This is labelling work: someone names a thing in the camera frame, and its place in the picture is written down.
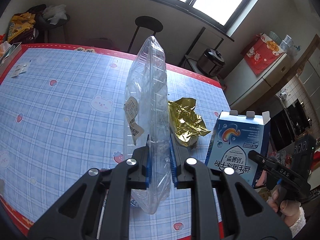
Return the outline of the right hand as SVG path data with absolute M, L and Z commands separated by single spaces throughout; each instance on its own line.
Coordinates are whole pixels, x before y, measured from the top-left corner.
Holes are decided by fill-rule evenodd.
M 267 200 L 267 204 L 273 211 L 280 211 L 285 218 L 298 218 L 300 215 L 301 203 L 295 200 L 280 200 L 280 194 L 283 193 L 278 185 L 272 190 L 271 196 Z

